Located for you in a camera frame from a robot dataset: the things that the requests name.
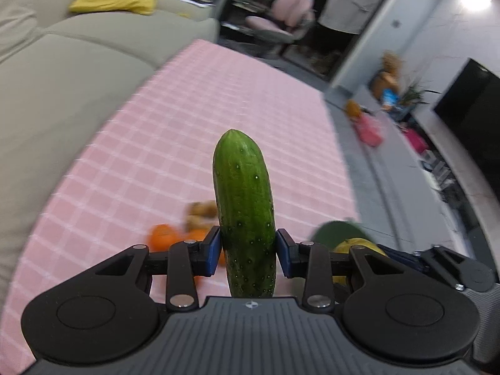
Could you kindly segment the orange mandarin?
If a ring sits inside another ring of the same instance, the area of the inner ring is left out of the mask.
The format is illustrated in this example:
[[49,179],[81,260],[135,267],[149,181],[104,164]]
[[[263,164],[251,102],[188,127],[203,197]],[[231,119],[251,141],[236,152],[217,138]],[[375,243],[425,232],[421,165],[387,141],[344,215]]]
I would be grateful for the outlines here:
[[147,244],[151,252],[165,252],[181,240],[181,235],[174,227],[160,224],[152,229]]
[[201,278],[213,276],[218,267],[225,266],[219,226],[213,226],[207,233],[202,232],[202,236],[195,237],[194,233],[188,234],[184,243],[187,245],[195,283]]

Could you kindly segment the green bowl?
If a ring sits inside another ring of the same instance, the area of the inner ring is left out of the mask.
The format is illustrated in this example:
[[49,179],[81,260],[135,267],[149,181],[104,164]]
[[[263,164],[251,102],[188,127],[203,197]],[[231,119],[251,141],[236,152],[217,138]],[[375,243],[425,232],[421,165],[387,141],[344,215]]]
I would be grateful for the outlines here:
[[336,220],[319,226],[311,235],[310,240],[333,251],[343,241],[356,238],[374,243],[374,240],[355,222]]

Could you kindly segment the green cucumber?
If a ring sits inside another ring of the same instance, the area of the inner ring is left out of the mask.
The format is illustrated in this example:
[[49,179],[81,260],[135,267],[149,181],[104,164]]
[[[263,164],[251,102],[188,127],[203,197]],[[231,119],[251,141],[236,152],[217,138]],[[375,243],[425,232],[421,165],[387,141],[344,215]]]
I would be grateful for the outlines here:
[[275,208],[263,154],[250,136],[228,130],[220,137],[213,186],[231,295],[274,295]]

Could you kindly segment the yellow lemon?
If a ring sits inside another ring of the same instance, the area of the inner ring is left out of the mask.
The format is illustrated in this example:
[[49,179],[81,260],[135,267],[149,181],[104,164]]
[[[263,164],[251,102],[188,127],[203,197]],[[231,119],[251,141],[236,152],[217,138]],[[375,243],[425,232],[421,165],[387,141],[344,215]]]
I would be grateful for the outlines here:
[[390,258],[369,240],[344,240],[330,252],[334,284],[355,292],[375,283],[379,277],[393,274]]

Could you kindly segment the pink checkered tablecloth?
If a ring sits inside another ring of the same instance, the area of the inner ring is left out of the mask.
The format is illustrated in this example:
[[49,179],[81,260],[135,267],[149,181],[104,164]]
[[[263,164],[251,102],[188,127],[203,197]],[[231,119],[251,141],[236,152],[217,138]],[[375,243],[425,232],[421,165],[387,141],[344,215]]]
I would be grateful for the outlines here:
[[1,293],[1,371],[33,358],[20,317],[35,296],[212,200],[226,130],[259,145],[275,222],[295,240],[356,218],[348,167],[323,93],[266,63],[197,40],[145,80],[82,148],[49,195]]

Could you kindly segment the magenta box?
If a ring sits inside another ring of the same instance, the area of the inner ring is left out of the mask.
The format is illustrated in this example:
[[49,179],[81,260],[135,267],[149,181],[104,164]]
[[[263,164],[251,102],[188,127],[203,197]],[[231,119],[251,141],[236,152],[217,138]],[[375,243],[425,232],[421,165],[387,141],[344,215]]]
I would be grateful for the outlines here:
[[403,135],[405,136],[411,147],[413,147],[413,150],[415,150],[418,154],[422,154],[429,149],[428,144],[418,134],[417,131],[407,129],[404,131]]

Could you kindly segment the pink box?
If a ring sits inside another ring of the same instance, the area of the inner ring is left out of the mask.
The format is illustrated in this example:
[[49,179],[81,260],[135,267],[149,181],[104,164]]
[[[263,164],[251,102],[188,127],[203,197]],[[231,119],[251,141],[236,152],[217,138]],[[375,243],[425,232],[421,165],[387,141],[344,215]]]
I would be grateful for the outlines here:
[[357,138],[369,147],[378,147],[384,141],[380,122],[371,115],[362,113],[353,123]]

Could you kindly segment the black television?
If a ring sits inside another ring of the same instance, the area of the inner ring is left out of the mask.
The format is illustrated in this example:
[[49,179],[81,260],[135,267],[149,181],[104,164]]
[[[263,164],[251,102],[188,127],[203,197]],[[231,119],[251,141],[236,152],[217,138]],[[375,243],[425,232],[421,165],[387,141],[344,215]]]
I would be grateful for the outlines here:
[[499,193],[499,77],[468,59],[434,112]]

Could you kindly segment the blue snack bag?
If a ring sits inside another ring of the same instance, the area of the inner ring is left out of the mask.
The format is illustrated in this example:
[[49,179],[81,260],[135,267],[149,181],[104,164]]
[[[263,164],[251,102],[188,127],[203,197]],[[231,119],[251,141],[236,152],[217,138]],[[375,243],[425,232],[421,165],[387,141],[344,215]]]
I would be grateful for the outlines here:
[[398,103],[398,95],[392,89],[384,89],[381,93],[381,108],[390,111]]

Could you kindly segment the green potted plant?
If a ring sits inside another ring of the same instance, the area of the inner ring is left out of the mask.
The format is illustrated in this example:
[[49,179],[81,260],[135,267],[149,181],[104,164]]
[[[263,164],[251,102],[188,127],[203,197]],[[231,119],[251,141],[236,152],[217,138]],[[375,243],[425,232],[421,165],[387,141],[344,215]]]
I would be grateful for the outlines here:
[[404,108],[409,106],[417,106],[419,104],[427,104],[425,101],[426,94],[441,95],[441,92],[424,88],[419,81],[412,83],[398,100],[398,104]]

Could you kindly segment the golden vase with dried flowers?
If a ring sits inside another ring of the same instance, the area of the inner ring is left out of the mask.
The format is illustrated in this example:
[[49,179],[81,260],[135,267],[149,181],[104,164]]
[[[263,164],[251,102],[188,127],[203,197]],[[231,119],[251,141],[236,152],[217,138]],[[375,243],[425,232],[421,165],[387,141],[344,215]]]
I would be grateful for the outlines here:
[[370,82],[369,88],[377,100],[381,100],[382,93],[388,89],[396,94],[400,92],[399,76],[403,62],[392,51],[384,51],[381,57],[381,69]]

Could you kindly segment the beige sofa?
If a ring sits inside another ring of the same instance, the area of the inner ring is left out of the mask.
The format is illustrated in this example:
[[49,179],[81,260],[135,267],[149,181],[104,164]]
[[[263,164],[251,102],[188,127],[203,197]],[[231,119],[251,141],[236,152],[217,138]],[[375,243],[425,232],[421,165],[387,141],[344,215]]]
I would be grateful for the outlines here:
[[136,89],[196,39],[209,12],[70,14],[74,0],[1,0],[1,293],[49,195]]

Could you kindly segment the pink office chair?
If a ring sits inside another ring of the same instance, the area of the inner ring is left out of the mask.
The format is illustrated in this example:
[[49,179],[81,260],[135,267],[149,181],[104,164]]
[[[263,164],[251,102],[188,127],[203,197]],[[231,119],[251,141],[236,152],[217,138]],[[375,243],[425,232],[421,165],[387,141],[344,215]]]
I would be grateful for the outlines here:
[[252,34],[269,43],[293,44],[315,22],[314,0],[275,0],[264,17],[251,15],[245,24]]

